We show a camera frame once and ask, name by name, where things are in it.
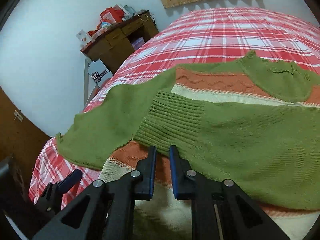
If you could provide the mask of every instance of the wall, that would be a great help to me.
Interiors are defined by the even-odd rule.
[[[190,10],[234,6],[262,7],[317,24],[303,0],[210,0],[169,9],[160,0],[21,0],[0,32],[0,85],[48,135],[65,133],[84,107],[84,56],[75,34],[94,29],[100,12],[116,3],[150,10],[159,30]]]

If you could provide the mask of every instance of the brown door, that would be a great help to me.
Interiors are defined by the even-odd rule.
[[[15,119],[14,111],[23,117],[22,121]],[[15,107],[0,87],[0,161],[13,154],[26,189],[30,185],[36,159],[49,139]]]

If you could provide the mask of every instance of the bed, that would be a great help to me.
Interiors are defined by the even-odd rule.
[[[99,106],[111,87],[145,82],[179,63],[226,62],[249,50],[269,60],[295,61],[320,74],[320,29],[299,18],[260,8],[218,8],[190,12],[133,53],[85,107]],[[54,138],[39,154],[29,189],[36,203],[49,182],[64,179],[74,169],[83,172],[79,186],[62,200],[64,208],[98,178],[100,171],[79,167],[58,154]],[[291,239],[302,239],[319,216],[317,211],[288,210],[261,205]]]

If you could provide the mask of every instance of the wooden desk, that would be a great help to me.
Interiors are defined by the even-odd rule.
[[[92,61],[101,61],[115,74],[121,64],[129,57],[134,48],[131,42],[143,37],[147,42],[159,32],[152,21],[149,11],[114,24],[94,42],[85,46],[81,52]]]

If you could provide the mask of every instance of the red and white plaid fabric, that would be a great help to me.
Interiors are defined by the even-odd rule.
[[[101,105],[111,87],[145,82],[179,63],[215,63],[240,58],[254,49],[269,60],[295,61],[320,74],[320,29],[283,13],[260,8],[218,8],[183,15],[122,64],[85,112]],[[49,182],[83,172],[79,187],[63,197],[62,207],[98,178],[100,171],[79,167],[58,154],[55,139],[41,151],[29,189],[36,203]]]

